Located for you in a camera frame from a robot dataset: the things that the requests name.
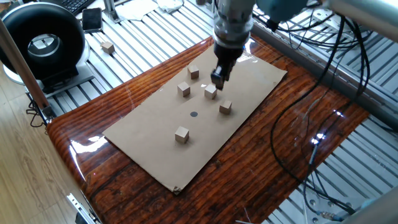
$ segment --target cardboard sheet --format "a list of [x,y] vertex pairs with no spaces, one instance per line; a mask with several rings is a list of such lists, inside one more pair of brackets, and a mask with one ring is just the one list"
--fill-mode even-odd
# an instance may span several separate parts
[[[238,59],[224,90],[210,100],[205,88],[217,58],[213,47],[189,66],[199,68],[191,80],[187,68],[174,76],[136,109],[119,120],[104,135],[161,184],[179,193],[243,124],[281,81],[286,71],[245,52]],[[182,97],[177,85],[187,82],[191,93]],[[232,101],[229,115],[219,112],[225,100]],[[179,126],[189,130],[187,143],[175,140]]]

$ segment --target black cable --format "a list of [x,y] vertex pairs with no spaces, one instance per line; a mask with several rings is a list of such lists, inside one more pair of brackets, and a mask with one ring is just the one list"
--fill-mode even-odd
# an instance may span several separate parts
[[218,4],[217,4],[217,0],[214,0],[214,5],[216,7],[217,13],[218,13]]
[[319,171],[318,171],[317,169],[315,169],[314,172],[315,172],[315,177],[317,177],[318,182],[319,182],[319,185],[321,185],[321,188],[322,188],[323,192],[324,192],[326,195],[328,195],[328,192],[326,192],[326,189],[325,189],[325,187],[323,186],[323,184],[322,184],[322,182],[321,182],[321,178],[319,178]]
[[[368,84],[368,81],[369,81],[369,77],[370,77],[370,64],[369,64],[369,60],[368,60],[368,56],[367,56],[367,53],[366,53],[366,49],[364,48],[364,43],[363,43],[363,39],[362,39],[362,37],[361,37],[361,33],[360,33],[360,29],[359,29],[359,26],[357,25],[357,24],[354,24],[354,27],[349,23],[349,22],[347,22],[347,24],[350,26],[350,28],[354,31],[354,33],[355,33],[355,35],[357,36],[357,38],[358,38],[358,41],[359,41],[359,44],[360,44],[360,46],[361,46],[361,64],[362,64],[362,66],[361,66],[361,70],[364,70],[364,64],[366,64],[366,68],[367,68],[367,72],[368,72],[368,74],[367,74],[367,79],[366,79],[366,81],[365,81],[365,84],[362,86],[362,85],[360,85],[359,87],[358,87],[358,90],[357,90],[357,94],[356,94],[356,96],[355,96],[355,99],[353,100],[353,101],[350,101],[350,102],[348,102],[347,104],[345,104],[345,105],[343,105],[343,106],[341,106],[340,107],[340,109],[342,109],[343,107],[346,107],[343,111],[342,111],[342,114],[353,104],[353,102],[355,102],[356,101],[356,99],[364,92],[364,90],[366,89],[366,85]],[[322,128],[322,126],[323,126],[323,124],[333,115],[333,114],[335,114],[335,113],[331,113],[331,114],[329,114],[329,116],[322,122],[322,124],[320,125],[320,127],[318,128],[318,133],[320,132],[320,130],[321,130],[321,128]],[[340,114],[338,114],[338,117],[334,120],[334,122],[326,129],[326,131],[323,133],[323,135],[324,136],[326,136],[327,134],[328,134],[328,132],[329,132],[329,130],[337,123],[337,121],[340,119]],[[317,143],[317,145],[315,146],[315,147],[318,147],[319,146],[319,144],[322,142],[322,140],[323,140],[323,138],[320,138],[319,140],[318,140],[318,143]],[[306,203],[306,206],[308,206],[309,207],[309,204],[308,204],[308,202],[307,202],[307,199],[306,199],[306,195],[305,195],[305,189],[306,189],[306,181],[305,181],[305,184],[304,184],[304,190],[303,190],[303,194],[304,194],[304,199],[305,199],[305,203]]]
[[315,209],[313,209],[311,206],[310,206],[310,204],[308,203],[308,200],[307,200],[307,194],[305,193],[305,190],[307,189],[307,181],[308,181],[308,176],[310,175],[310,171],[311,171],[311,168],[308,168],[308,171],[307,171],[307,174],[306,174],[306,176],[305,176],[305,180],[304,180],[304,189],[303,189],[303,196],[304,196],[304,202],[305,202],[305,205],[307,206],[307,208],[308,209],[310,209],[310,211],[311,212],[313,212],[313,213],[315,213],[315,214],[317,214],[317,215],[319,215],[319,211],[316,211]]
[[[341,39],[341,36],[342,36],[342,34],[343,34],[344,24],[345,24],[345,18],[342,16],[342,17],[341,17],[341,25],[340,25],[340,29],[339,29],[339,32],[338,32],[338,38],[337,38],[336,43],[335,43],[335,47],[333,48],[332,53],[331,53],[331,57],[329,58],[329,61],[328,61],[328,63],[326,64],[325,69],[324,69],[323,73],[321,74],[320,78],[318,79],[318,81],[316,82],[316,84],[314,84],[314,86],[312,86],[311,89],[309,89],[306,93],[304,93],[299,99],[295,100],[293,103],[291,103],[291,104],[288,105],[286,108],[284,108],[284,109],[282,110],[282,112],[278,115],[276,121],[274,122],[274,124],[272,125],[272,128],[271,128],[271,137],[270,137],[271,142],[270,142],[270,145],[271,145],[272,154],[274,155],[274,157],[275,157],[275,159],[276,159],[278,165],[280,165],[281,168],[283,168],[283,170],[285,170],[291,177],[293,177],[296,181],[298,181],[298,182],[300,182],[300,183],[304,183],[304,181],[301,180],[301,179],[299,179],[299,178],[298,178],[296,175],[294,175],[290,170],[288,170],[288,168],[286,168],[286,167],[283,165],[282,161],[281,161],[281,160],[278,158],[278,156],[276,155],[276,151],[275,151],[275,148],[274,148],[274,131],[275,131],[275,128],[276,128],[276,125],[277,125],[278,121],[279,121],[280,118],[286,113],[286,111],[289,110],[289,109],[290,109],[291,107],[293,107],[294,105],[296,105],[296,104],[297,104],[298,102],[300,102],[301,100],[303,100],[303,99],[304,99],[305,97],[307,97],[314,89],[316,89],[316,87],[317,87],[317,86],[321,83],[321,81],[323,80],[324,76],[327,74],[327,71],[328,71],[328,69],[329,69],[329,67],[330,67],[330,65],[331,65],[331,62],[332,62],[332,60],[333,60],[333,58],[334,58],[334,56],[335,56],[335,54],[336,54],[337,46],[338,46],[338,44],[340,43],[340,39]],[[322,195],[322,196],[328,198],[328,199],[329,199],[331,202],[333,202],[334,204],[339,205],[340,207],[343,208],[343,206],[342,206],[342,205],[344,205],[343,202],[341,202],[341,201],[339,201],[339,200],[337,200],[337,199],[335,199],[335,198],[332,198],[332,197],[327,196],[326,194],[324,194],[323,192],[320,192],[319,190],[317,190],[317,189],[314,188],[314,187],[311,187],[311,186],[307,186],[307,187],[310,188],[311,190],[313,190],[314,192],[318,192],[320,195]],[[352,213],[352,208],[351,208],[351,210],[349,210],[349,208],[343,208],[343,209],[345,209],[345,210],[348,211],[349,213]]]
[[308,26],[308,27],[301,28],[301,29],[286,30],[286,29],[283,29],[283,28],[281,28],[281,27],[278,27],[277,30],[281,30],[281,31],[284,31],[284,32],[297,32],[297,31],[309,30],[309,29],[311,29],[311,28],[314,28],[314,27],[319,26],[320,24],[326,22],[328,19],[332,18],[334,15],[335,15],[335,14],[332,13],[331,15],[329,15],[329,16],[326,17],[326,18],[324,18],[323,20],[317,21],[316,23],[314,23],[314,24],[312,24],[312,25],[310,25],[310,26]]
[[[311,17],[310,17],[310,22],[309,22],[309,25],[311,25],[311,22],[312,22],[312,16],[313,16],[313,12],[315,12],[315,10],[312,10],[312,13],[311,13]],[[286,25],[287,25],[287,30],[290,30],[290,28],[289,28],[289,23],[287,23],[287,22],[286,22]],[[292,49],[294,49],[294,50],[297,50],[297,49],[299,49],[299,48],[300,48],[300,46],[301,46],[301,44],[303,43],[303,40],[304,40],[304,38],[305,38],[305,35],[307,34],[307,32],[308,32],[307,30],[304,32],[303,38],[301,39],[301,41],[300,41],[299,45],[298,45],[296,48],[293,48],[293,44],[292,44],[292,37],[291,37],[291,35],[290,35],[290,31],[289,31],[290,47],[291,47]]]
[[31,119],[31,121],[30,121],[30,126],[31,127],[33,127],[33,128],[39,128],[39,127],[41,127],[41,126],[45,126],[45,128],[46,128],[46,132],[45,132],[45,134],[47,134],[47,126],[46,126],[46,124],[44,123],[44,122],[42,122],[40,125],[34,125],[33,124],[33,122],[34,122],[34,120],[35,120],[35,118],[36,118],[36,116],[40,116],[40,113],[39,113],[39,109],[38,109],[38,107],[37,107],[37,105],[36,105],[36,103],[35,103],[35,101],[34,100],[31,100],[30,101],[30,103],[29,103],[29,105],[28,105],[28,108],[29,109],[26,109],[26,114],[32,114],[33,115],[33,117],[32,117],[32,119]]
[[[368,40],[370,38],[370,36],[372,35],[372,33],[373,32],[370,32],[366,37],[364,37],[363,41]],[[294,37],[298,38],[298,39],[301,38],[301,36],[299,36],[298,34],[292,34],[292,35]],[[317,40],[312,40],[312,39],[309,39],[309,38],[306,38],[306,37],[303,38],[302,42],[304,42],[306,44],[316,45],[317,47],[328,47],[328,48],[333,47],[333,44],[324,43],[324,42],[320,42],[320,41],[317,41]],[[350,49],[350,48],[353,48],[353,47],[357,46],[358,44],[359,44],[358,40],[352,40],[352,41],[348,41],[348,42],[341,42],[338,48],[339,49],[343,49],[343,48]]]
[[[307,27],[305,27],[305,26],[303,26],[301,24],[298,24],[298,23],[296,23],[296,22],[294,22],[292,20],[290,20],[289,22],[293,23],[295,26],[299,26],[301,28],[307,28]],[[337,34],[337,32],[330,32],[330,31],[324,31],[324,30],[315,30],[315,29],[308,29],[308,31],[318,32],[318,33],[323,33],[323,34]],[[349,33],[352,33],[352,31],[344,31],[343,33],[344,34],[349,34]]]

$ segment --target small wooden block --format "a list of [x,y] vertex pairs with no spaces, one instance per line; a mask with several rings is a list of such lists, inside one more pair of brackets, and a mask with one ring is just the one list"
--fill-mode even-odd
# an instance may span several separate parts
[[179,95],[183,97],[188,96],[191,93],[191,87],[189,87],[188,83],[182,82],[177,86]]
[[177,131],[175,132],[175,140],[180,143],[186,143],[189,138],[189,130],[184,127],[178,127]]
[[231,106],[232,106],[232,102],[226,100],[222,105],[220,105],[220,112],[223,114],[230,114]]
[[214,97],[216,97],[216,95],[217,95],[217,88],[213,84],[209,84],[205,88],[205,97],[212,100],[214,99]]
[[192,65],[188,67],[188,75],[191,76],[191,79],[199,78],[199,69],[196,65]]
[[112,54],[114,52],[114,45],[110,42],[101,43],[102,50],[107,54]]

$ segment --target phone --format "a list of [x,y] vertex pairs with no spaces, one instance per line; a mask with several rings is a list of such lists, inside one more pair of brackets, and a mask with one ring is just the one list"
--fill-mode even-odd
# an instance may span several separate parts
[[99,32],[102,30],[101,8],[84,9],[82,16],[83,30],[85,32]]

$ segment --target wooden table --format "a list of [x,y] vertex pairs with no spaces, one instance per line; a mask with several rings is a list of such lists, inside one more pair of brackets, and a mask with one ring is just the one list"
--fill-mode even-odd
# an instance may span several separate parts
[[[298,186],[276,163],[270,150],[270,131],[277,115],[316,79],[262,40],[253,38],[256,41],[248,47],[251,53],[288,73],[178,196],[108,142],[102,131],[210,47],[211,39],[55,118],[48,125],[47,131],[58,153],[104,223],[248,222],[245,209],[253,223],[260,223]],[[277,155],[300,178],[307,172],[303,157],[309,158],[311,139],[320,123],[348,102],[338,92],[329,91],[318,106],[313,104],[327,89],[318,87],[288,110],[275,130]],[[325,127],[336,117],[333,115]],[[346,110],[320,144],[316,164],[324,161],[367,117],[368,112],[357,105]]]

